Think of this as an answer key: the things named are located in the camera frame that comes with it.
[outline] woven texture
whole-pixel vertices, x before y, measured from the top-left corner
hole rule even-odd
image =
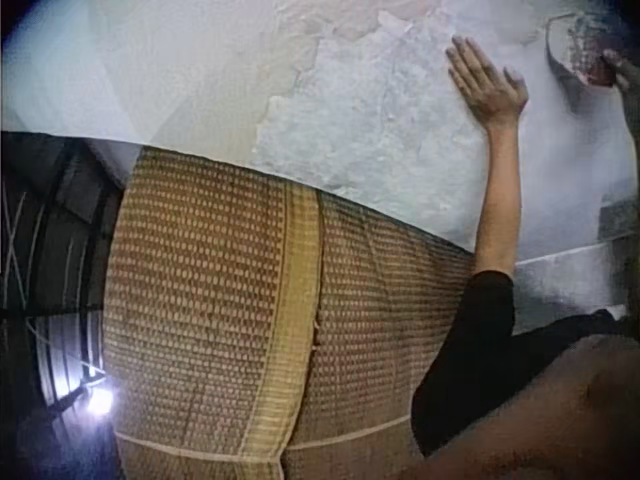
[[[105,296],[128,477],[393,478],[470,261],[312,188],[144,149]]]

